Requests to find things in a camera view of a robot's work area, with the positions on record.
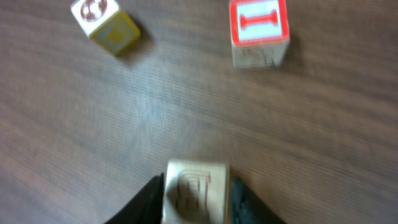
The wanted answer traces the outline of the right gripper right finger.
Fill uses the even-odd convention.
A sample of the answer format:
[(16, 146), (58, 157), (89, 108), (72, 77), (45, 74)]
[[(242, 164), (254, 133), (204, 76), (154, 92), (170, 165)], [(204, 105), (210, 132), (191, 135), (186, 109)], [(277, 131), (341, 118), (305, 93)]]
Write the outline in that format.
[(232, 224), (286, 224), (240, 177), (232, 179), (229, 191)]

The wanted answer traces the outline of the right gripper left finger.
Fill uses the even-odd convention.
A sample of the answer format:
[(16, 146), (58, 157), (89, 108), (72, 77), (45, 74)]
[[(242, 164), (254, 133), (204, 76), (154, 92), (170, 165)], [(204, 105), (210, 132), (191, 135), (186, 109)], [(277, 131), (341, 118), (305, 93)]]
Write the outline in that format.
[(161, 224), (164, 173), (151, 178), (140, 191), (104, 224)]

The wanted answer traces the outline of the white block blue side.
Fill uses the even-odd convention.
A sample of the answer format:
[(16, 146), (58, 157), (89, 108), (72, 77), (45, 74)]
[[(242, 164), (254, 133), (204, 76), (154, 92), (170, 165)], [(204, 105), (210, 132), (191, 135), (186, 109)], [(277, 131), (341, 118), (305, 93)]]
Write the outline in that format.
[(228, 222), (229, 164), (171, 159), (167, 164), (162, 223)]

